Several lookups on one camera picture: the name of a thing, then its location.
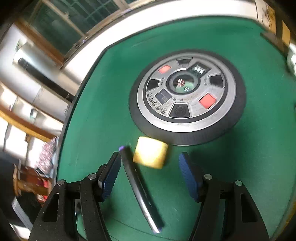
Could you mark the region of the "round mahjong table control panel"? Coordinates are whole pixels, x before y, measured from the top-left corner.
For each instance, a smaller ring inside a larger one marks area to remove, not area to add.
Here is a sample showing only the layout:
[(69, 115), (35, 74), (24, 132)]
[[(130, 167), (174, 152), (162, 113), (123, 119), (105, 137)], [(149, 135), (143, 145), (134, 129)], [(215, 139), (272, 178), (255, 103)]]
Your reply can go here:
[(210, 142), (241, 118), (246, 87), (236, 67), (210, 51), (185, 49), (150, 63), (129, 94), (129, 112), (146, 135), (175, 146)]

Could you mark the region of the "black marker purple tip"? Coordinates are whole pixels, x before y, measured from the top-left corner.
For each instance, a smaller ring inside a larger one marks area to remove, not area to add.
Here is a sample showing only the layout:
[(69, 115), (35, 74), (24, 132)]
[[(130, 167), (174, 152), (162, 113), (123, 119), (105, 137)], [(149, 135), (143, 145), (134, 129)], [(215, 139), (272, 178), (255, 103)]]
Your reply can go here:
[(140, 170), (138, 169), (136, 163), (133, 162), (133, 155), (130, 147), (119, 147), (119, 153), (121, 155), (126, 176), (142, 214), (144, 215), (151, 230), (156, 234), (161, 233), (165, 224), (152, 200), (152, 197), (150, 196)]

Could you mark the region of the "window with green grille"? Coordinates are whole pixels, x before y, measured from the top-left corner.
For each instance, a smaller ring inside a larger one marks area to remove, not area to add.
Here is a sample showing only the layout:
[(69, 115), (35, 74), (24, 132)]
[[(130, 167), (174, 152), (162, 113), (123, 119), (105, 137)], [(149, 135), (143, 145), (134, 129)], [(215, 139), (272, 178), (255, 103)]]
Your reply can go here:
[(147, 1), (31, 1), (15, 25), (57, 65), (96, 30)]

